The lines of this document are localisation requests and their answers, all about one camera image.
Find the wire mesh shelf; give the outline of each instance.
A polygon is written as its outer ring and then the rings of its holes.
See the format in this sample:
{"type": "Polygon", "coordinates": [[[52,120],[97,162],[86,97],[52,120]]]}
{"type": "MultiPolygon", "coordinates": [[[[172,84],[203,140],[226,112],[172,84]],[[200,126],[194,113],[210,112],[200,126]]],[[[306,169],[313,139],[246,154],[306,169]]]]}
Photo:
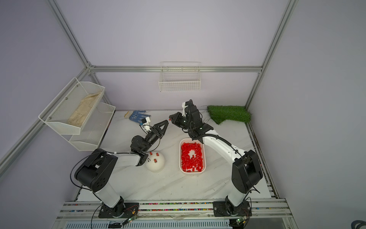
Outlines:
{"type": "Polygon", "coordinates": [[[201,75],[199,62],[162,62],[159,79],[161,92],[199,91],[201,89],[201,75]],[[169,64],[180,64],[169,67],[169,64]]]}
{"type": "Polygon", "coordinates": [[[79,82],[67,93],[51,114],[42,119],[58,134],[81,134],[104,95],[105,88],[92,82],[79,82]]]}
{"type": "Polygon", "coordinates": [[[115,106],[100,102],[81,133],[72,135],[68,140],[69,143],[79,151],[93,151],[97,149],[115,109],[115,106]]]}

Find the white wall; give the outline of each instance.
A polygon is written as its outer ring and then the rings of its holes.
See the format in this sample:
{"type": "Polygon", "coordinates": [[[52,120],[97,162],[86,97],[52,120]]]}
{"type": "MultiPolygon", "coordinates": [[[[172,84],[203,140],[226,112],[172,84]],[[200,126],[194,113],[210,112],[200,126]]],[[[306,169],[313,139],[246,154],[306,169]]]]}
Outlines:
{"type": "MultiPolygon", "coordinates": [[[[44,0],[0,3],[0,157],[83,69],[44,0]]],[[[51,228],[86,153],[45,127],[0,182],[0,227],[51,228]]]]}
{"type": "Polygon", "coordinates": [[[288,0],[59,0],[94,65],[261,66],[288,0]]]}
{"type": "Polygon", "coordinates": [[[366,220],[365,9],[300,0],[250,107],[300,229],[366,220]]]}
{"type": "Polygon", "coordinates": [[[97,73],[97,76],[117,110],[180,110],[182,102],[190,99],[197,106],[244,106],[257,73],[202,73],[201,90],[194,92],[160,92],[160,73],[97,73]]]}

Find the marble pattern tabletop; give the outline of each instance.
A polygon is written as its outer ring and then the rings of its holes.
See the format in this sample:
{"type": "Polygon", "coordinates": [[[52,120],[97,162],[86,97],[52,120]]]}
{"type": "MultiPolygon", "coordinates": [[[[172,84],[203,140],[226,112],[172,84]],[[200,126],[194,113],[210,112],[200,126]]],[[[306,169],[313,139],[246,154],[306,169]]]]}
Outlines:
{"type": "MultiPolygon", "coordinates": [[[[150,125],[169,120],[177,111],[148,111],[150,125]]],[[[126,111],[116,111],[101,144],[108,152],[130,152],[131,139],[145,136],[139,124],[125,119],[126,111]]],[[[202,119],[233,145],[248,151],[254,149],[244,123],[226,120],[217,125],[210,120],[207,111],[201,111],[202,119]]],[[[179,143],[188,134],[169,122],[167,131],[155,150],[165,157],[165,167],[159,173],[150,172],[145,165],[125,168],[115,167],[109,179],[115,191],[125,200],[213,200],[224,199],[235,188],[231,182],[231,165],[210,147],[205,147],[206,170],[201,174],[184,174],[179,169],[179,143]]],[[[255,186],[261,193],[252,192],[254,199],[271,198],[265,179],[255,186]]],[[[82,189],[78,201],[98,201],[82,189]]]]}

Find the white plastic tray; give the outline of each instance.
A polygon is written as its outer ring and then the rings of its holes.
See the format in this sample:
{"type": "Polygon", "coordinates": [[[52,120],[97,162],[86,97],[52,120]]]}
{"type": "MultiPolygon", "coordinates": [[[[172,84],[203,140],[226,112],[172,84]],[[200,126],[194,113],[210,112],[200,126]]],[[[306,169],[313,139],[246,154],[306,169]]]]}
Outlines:
{"type": "Polygon", "coordinates": [[[68,92],[66,97],[57,105],[57,107],[51,112],[48,118],[42,119],[41,114],[38,116],[44,123],[51,127],[58,134],[81,134],[91,114],[93,114],[95,108],[99,104],[104,95],[105,88],[103,86],[94,84],[92,82],[79,82],[68,92]],[[79,106],[81,100],[94,93],[100,93],[95,100],[94,106],[90,109],[85,121],[81,126],[73,126],[68,124],[68,119],[74,113],[79,106]]]}
{"type": "Polygon", "coordinates": [[[180,144],[179,144],[179,168],[185,174],[198,174],[198,173],[203,173],[204,172],[204,170],[206,169],[205,147],[203,146],[203,144],[200,141],[192,140],[190,138],[185,138],[185,139],[180,141],[180,144]],[[182,169],[182,145],[183,145],[183,143],[197,143],[197,144],[201,145],[201,149],[202,149],[202,166],[203,166],[201,172],[199,172],[199,171],[184,172],[183,171],[183,169],[182,169]]]}

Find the artificial grass mat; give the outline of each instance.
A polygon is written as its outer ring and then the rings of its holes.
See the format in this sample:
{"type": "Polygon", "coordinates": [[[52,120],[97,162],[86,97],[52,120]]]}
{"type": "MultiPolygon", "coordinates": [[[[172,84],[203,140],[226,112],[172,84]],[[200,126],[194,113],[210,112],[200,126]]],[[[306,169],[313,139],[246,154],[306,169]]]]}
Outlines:
{"type": "Polygon", "coordinates": [[[239,122],[250,122],[251,114],[241,106],[207,106],[207,112],[216,124],[221,124],[225,120],[239,122]]]}

